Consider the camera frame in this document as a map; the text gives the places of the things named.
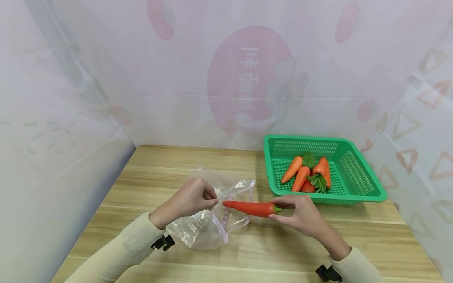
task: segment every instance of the hand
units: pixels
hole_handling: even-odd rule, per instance
[[[276,197],[271,202],[283,209],[294,208],[294,214],[290,217],[271,214],[270,219],[287,225],[305,236],[315,238],[334,260],[340,261],[351,252],[351,247],[322,217],[310,196],[286,195]]]
[[[294,214],[291,217],[272,214],[269,215],[269,218],[293,228],[305,236],[318,240],[329,228],[329,224],[308,195],[286,195],[276,197],[271,202],[283,209],[294,209]]]
[[[219,203],[214,188],[203,179],[189,178],[183,186],[164,204],[149,215],[157,228],[165,226],[183,216],[212,209]]]

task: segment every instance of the green plastic basket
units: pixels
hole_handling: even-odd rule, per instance
[[[316,160],[327,158],[332,180],[325,193],[291,192],[295,177],[281,184],[281,178],[295,156],[311,151]],[[276,195],[309,194],[313,202],[354,205],[363,201],[382,202],[387,193],[356,146],[347,139],[268,135],[264,157],[269,187]]]

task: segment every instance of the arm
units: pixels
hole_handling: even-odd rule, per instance
[[[330,262],[344,283],[382,282],[379,271],[327,223],[308,195],[276,197],[272,202],[284,209],[294,208],[294,214],[291,217],[272,214],[269,218],[318,240],[329,253]]]
[[[214,188],[202,179],[188,179],[164,204],[144,213],[116,238],[87,259],[66,283],[111,283],[131,266],[140,264],[152,252],[151,245],[165,227],[183,216],[212,209],[218,203]]]

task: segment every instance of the orange carrot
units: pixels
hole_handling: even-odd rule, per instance
[[[313,167],[313,175],[314,174],[321,174],[324,176],[326,173],[326,164],[327,164],[327,159],[325,157],[321,157],[320,160],[318,161],[318,164]]]
[[[330,179],[330,168],[329,168],[329,162],[326,162],[326,172],[323,175],[324,179],[326,180],[326,188],[330,189],[332,186],[332,180]]]
[[[291,180],[291,178],[297,173],[297,171],[301,167],[302,167],[302,157],[300,157],[300,156],[294,157],[288,170],[286,170],[286,173],[283,175],[281,183],[285,184],[286,182]]]
[[[237,211],[244,212],[248,215],[269,217],[271,214],[277,214],[282,211],[272,202],[241,202],[241,201],[224,201],[223,205],[231,207]]]
[[[305,184],[302,186],[302,192],[314,192],[315,187],[311,184],[311,182],[305,182]]]
[[[292,192],[300,192],[303,184],[307,180],[307,175],[310,175],[310,168],[307,166],[302,166],[299,171],[297,171],[296,179],[294,180],[293,187],[291,188]]]

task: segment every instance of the triangle pattern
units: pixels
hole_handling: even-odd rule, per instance
[[[445,223],[447,223],[448,225],[453,225],[453,213],[447,215],[444,212],[445,208],[450,208],[453,211],[453,201],[438,200],[431,203],[431,206],[433,207],[434,211],[439,214],[440,218],[445,221]]]
[[[365,152],[373,148],[373,143],[369,139],[366,139],[365,145],[366,147],[362,148],[360,152]]]
[[[425,220],[423,220],[415,211],[412,212],[408,225],[414,235],[427,237],[433,240],[436,239],[430,227],[426,224]]]
[[[387,176],[386,179],[390,179],[391,184],[384,184],[384,175]],[[395,190],[398,188],[398,181],[385,164],[382,165],[381,173],[379,174],[379,181],[381,182],[385,190]]]
[[[382,134],[384,132],[384,130],[386,129],[388,118],[389,118],[389,114],[386,111],[384,113],[384,115],[382,116],[382,119],[379,122],[377,122],[375,129],[376,129],[376,131],[379,132],[379,134]]]
[[[406,162],[406,159],[403,155],[410,153],[409,162]],[[403,165],[404,169],[408,174],[412,173],[415,163],[419,157],[419,152],[416,149],[405,149],[395,153],[396,159]]]
[[[426,74],[430,71],[437,69],[438,67],[442,66],[447,60],[450,58],[448,53],[444,51],[440,51],[434,47],[430,47],[428,52],[426,53],[423,62],[421,63],[420,70],[422,74]],[[434,61],[434,64],[428,67],[429,63]]]
[[[448,88],[450,87],[450,80],[443,80],[438,82],[437,84],[434,85],[434,87],[420,93],[417,95],[417,100],[425,104],[431,109],[436,109],[437,105],[439,102],[442,100],[444,96],[446,96]],[[428,95],[429,93],[439,90],[439,93],[437,94],[436,98],[434,99],[433,103],[427,101],[424,99],[424,96]]]
[[[437,159],[436,164],[434,165],[433,169],[431,169],[431,171],[429,172],[430,180],[438,181],[438,180],[453,177],[453,170],[445,171],[442,173],[437,172],[437,170],[439,169],[440,163],[444,159],[447,159],[450,163],[453,163],[453,156],[451,154],[449,154],[448,152],[446,152],[445,150],[443,150],[440,153],[440,156]]]
[[[399,128],[399,125],[400,125],[401,116],[404,116],[405,119],[409,123],[412,124],[412,127],[408,128],[407,130],[404,130],[404,131],[399,131],[398,128]],[[406,113],[401,111],[398,114],[398,117],[396,117],[396,122],[395,122],[395,125],[393,126],[393,140],[401,139],[402,137],[412,133],[413,131],[415,131],[415,130],[421,128],[421,127],[422,127],[422,124],[420,122],[418,122],[414,118],[410,117],[409,115],[407,115]]]

